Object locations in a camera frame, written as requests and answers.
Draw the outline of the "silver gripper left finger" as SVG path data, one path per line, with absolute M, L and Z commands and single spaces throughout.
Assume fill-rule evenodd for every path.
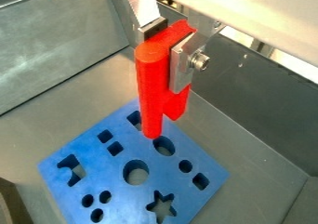
M 140 44 L 168 26 L 168 20 L 161 17 L 156 0 L 128 0 L 132 10 L 135 43 Z

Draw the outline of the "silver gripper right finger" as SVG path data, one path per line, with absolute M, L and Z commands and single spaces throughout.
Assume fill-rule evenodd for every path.
M 204 46 L 211 37 L 224 28 L 224 24 L 190 9 L 187 24 L 196 29 L 169 50 L 168 89 L 179 94 L 190 85 L 195 70 L 204 71 L 210 57 L 204 54 Z

